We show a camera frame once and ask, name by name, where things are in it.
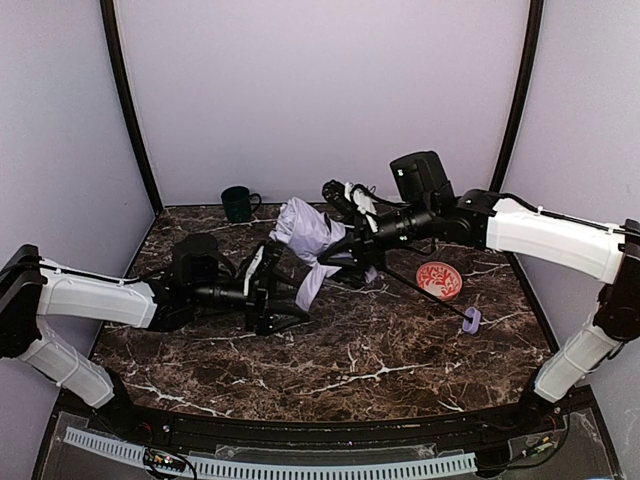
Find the lavender folding umbrella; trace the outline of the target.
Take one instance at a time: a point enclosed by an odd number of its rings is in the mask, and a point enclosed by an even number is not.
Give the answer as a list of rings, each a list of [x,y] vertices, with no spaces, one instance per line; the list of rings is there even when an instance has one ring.
[[[270,232],[270,238],[283,243],[310,268],[299,287],[295,301],[303,311],[310,310],[325,280],[339,268],[358,267],[321,265],[318,262],[318,256],[330,245],[349,234],[352,228],[350,225],[335,221],[327,213],[321,213],[297,197],[292,197],[281,206],[276,226]],[[378,277],[377,269],[371,267],[366,271],[370,283]]]

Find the red patterned ceramic bowl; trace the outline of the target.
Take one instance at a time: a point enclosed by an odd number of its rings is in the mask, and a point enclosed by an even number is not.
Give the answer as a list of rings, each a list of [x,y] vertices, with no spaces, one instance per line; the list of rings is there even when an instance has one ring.
[[[443,301],[456,298],[463,287],[461,274],[453,266],[439,261],[422,264],[416,272],[416,282]]]

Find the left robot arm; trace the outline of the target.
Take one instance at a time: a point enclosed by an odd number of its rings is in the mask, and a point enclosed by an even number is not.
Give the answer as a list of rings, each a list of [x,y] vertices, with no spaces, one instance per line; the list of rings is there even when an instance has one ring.
[[[168,266],[125,279],[74,270],[25,244],[1,269],[1,355],[31,365],[98,411],[126,408],[130,400],[117,375],[79,354],[46,317],[168,333],[192,322],[198,309],[236,311],[247,331],[267,336],[309,319],[279,289],[296,284],[277,268],[282,253],[282,244],[262,242],[234,266],[213,235],[192,234],[172,247]]]

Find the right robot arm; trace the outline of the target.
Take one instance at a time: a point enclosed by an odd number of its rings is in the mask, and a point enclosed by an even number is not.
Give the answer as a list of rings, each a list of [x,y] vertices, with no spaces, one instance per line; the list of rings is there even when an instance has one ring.
[[[605,358],[638,339],[638,222],[592,222],[482,189],[457,196],[434,151],[405,155],[390,168],[401,200],[384,214],[375,212],[380,199],[365,186],[324,184],[324,199],[353,225],[320,255],[321,264],[387,272],[388,251],[429,239],[536,257],[602,283],[596,311],[540,367],[521,396],[523,407],[540,412],[557,403]]]

